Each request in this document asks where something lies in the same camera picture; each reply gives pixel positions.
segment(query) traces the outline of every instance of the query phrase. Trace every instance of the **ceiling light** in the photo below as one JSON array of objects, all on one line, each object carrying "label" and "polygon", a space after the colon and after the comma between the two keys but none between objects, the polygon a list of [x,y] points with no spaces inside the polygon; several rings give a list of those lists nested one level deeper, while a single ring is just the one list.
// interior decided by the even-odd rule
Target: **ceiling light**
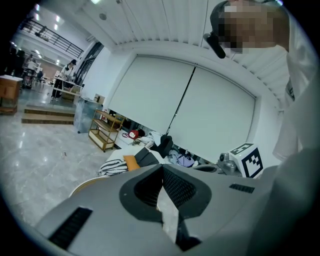
[{"label": "ceiling light", "polygon": [[97,4],[99,3],[101,0],[91,0],[92,3]]}]

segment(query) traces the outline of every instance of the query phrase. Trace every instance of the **wooden cabinet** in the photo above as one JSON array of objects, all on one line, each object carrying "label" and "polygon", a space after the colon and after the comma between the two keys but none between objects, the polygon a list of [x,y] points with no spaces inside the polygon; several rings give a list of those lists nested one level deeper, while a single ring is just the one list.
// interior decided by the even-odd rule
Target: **wooden cabinet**
[{"label": "wooden cabinet", "polygon": [[0,113],[14,114],[17,112],[19,89],[22,79],[9,75],[0,76],[0,98],[11,100],[11,107],[0,105]]}]

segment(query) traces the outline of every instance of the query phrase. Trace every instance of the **red object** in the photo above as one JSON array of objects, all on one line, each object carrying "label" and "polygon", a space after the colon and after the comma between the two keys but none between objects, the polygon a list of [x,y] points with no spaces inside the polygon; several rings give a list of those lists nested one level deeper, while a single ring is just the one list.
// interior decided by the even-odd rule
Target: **red object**
[{"label": "red object", "polygon": [[139,132],[137,130],[132,130],[129,132],[129,138],[135,140],[139,137]]}]

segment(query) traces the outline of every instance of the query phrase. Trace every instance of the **striped cloth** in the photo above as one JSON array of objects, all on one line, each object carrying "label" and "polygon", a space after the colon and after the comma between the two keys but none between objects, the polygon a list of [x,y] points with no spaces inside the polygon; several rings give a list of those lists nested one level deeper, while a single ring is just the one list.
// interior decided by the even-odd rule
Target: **striped cloth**
[{"label": "striped cloth", "polygon": [[113,176],[117,174],[122,174],[128,172],[128,167],[126,161],[122,161],[120,159],[115,159],[111,161],[106,161],[101,167],[100,171],[98,172],[97,176]]}]

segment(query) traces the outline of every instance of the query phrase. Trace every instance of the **black vent grille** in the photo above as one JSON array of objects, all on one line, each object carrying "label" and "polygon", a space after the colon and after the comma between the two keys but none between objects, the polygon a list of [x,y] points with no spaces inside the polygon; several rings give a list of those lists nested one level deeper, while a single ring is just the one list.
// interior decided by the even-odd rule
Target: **black vent grille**
[{"label": "black vent grille", "polygon": [[239,190],[242,192],[250,193],[250,194],[252,194],[253,191],[255,190],[255,188],[252,186],[244,186],[244,185],[235,184],[235,183],[230,185],[229,188],[233,190]]},{"label": "black vent grille", "polygon": [[49,241],[66,250],[77,233],[89,218],[92,210],[77,208],[70,217],[54,232]]},{"label": "black vent grille", "polygon": [[196,193],[196,187],[171,171],[164,170],[163,186],[175,207],[189,201]]},{"label": "black vent grille", "polygon": [[139,181],[134,187],[135,196],[148,206],[157,207],[162,188],[162,175],[162,170],[157,170]]}]

